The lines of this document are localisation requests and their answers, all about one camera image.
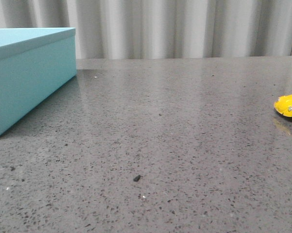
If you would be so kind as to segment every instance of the gray countertop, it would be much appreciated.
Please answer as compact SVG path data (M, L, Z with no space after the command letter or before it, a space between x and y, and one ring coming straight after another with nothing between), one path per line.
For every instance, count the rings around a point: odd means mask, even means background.
M0 232L292 233L292 57L78 68L0 137Z

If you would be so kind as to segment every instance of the turquoise box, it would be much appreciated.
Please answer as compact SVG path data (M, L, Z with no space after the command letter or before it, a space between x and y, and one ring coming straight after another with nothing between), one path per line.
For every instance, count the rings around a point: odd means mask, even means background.
M0 29L0 135L76 75L75 28Z

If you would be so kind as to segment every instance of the white curtain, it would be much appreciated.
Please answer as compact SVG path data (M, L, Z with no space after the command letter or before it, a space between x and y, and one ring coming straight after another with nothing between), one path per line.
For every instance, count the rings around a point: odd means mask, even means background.
M17 27L75 27L77 58L292 55L292 0L0 0Z

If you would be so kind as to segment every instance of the small debris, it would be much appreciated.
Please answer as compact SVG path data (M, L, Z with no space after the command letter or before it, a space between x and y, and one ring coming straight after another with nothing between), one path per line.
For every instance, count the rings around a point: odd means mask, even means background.
M133 179L133 181L138 182L140 180L140 178L141 178L141 175L138 175Z

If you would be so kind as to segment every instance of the toy car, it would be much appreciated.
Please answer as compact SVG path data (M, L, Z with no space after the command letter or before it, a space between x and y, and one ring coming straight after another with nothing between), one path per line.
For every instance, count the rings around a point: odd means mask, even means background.
M292 95L281 96L274 103L274 108L286 117L292 117Z

